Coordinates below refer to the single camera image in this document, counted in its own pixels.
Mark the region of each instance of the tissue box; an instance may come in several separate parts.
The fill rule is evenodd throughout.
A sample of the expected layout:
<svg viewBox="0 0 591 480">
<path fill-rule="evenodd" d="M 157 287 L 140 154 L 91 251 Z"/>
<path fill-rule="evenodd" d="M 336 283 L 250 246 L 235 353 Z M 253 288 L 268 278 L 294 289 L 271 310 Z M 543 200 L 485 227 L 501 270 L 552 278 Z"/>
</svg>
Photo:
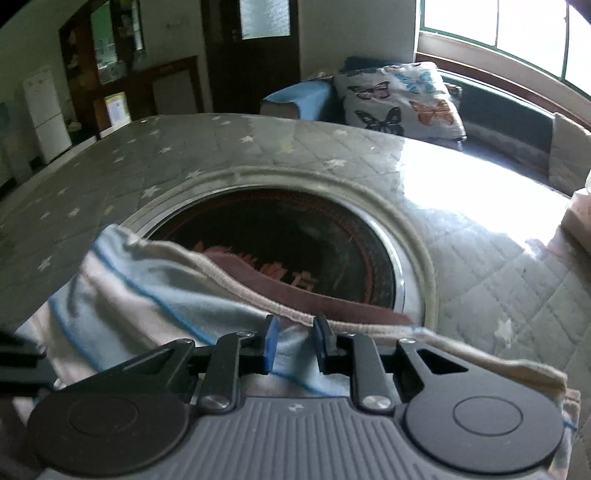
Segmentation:
<svg viewBox="0 0 591 480">
<path fill-rule="evenodd" d="M 587 189 L 577 190 L 573 194 L 561 225 L 591 255 L 591 193 Z"/>
</svg>

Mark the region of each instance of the butterfly pillow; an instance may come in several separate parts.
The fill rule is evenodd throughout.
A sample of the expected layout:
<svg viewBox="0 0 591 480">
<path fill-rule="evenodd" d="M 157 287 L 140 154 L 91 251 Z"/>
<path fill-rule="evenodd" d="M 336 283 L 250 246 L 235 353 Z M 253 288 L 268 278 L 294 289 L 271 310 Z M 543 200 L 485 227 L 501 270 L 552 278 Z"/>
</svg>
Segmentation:
<svg viewBox="0 0 591 480">
<path fill-rule="evenodd" d="M 418 140 L 465 140 L 466 132 L 432 62 L 335 76 L 349 125 Z"/>
</svg>

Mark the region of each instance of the pillow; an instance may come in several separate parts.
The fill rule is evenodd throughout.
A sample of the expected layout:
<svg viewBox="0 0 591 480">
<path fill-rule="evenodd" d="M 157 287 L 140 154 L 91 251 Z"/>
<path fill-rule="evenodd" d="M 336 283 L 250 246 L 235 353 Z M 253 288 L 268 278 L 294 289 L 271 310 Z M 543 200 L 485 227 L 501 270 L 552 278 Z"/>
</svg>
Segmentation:
<svg viewBox="0 0 591 480">
<path fill-rule="evenodd" d="M 591 132 L 560 113 L 554 114 L 549 167 L 550 186 L 569 196 L 585 187 L 591 168 Z"/>
<path fill-rule="evenodd" d="M 347 124 L 418 140 L 465 140 L 466 131 L 433 62 L 335 75 Z"/>
</svg>

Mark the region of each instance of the doorway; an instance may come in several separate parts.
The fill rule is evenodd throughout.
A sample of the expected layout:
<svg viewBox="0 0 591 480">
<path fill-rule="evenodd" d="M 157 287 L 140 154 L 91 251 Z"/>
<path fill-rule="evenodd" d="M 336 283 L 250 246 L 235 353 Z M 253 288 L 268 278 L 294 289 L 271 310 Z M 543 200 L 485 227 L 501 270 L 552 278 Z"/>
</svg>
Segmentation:
<svg viewBox="0 0 591 480">
<path fill-rule="evenodd" d="M 300 81 L 297 0 L 202 0 L 215 112 L 258 113 Z"/>
</svg>

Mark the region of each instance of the blue cushion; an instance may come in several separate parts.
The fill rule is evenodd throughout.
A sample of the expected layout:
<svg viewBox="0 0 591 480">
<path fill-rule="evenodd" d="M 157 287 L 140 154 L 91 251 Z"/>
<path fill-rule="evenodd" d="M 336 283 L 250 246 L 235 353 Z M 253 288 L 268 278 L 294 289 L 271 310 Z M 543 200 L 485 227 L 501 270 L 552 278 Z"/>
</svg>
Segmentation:
<svg viewBox="0 0 591 480">
<path fill-rule="evenodd" d="M 343 108 L 331 80 L 316 79 L 301 82 L 270 94 L 265 101 L 295 103 L 302 120 L 343 122 Z"/>
<path fill-rule="evenodd" d="M 486 83 L 441 71 L 445 82 L 463 89 L 460 116 L 470 122 L 550 152 L 554 115 Z"/>
<path fill-rule="evenodd" d="M 345 60 L 345 65 L 341 69 L 341 72 L 351 72 L 352 70 L 362 70 L 362 69 L 373 69 L 373 68 L 381 68 L 385 67 L 386 65 L 395 65 L 397 63 L 402 63 L 397 60 L 378 60 L 378 59 L 370 59 L 367 57 L 348 57 Z"/>
</svg>

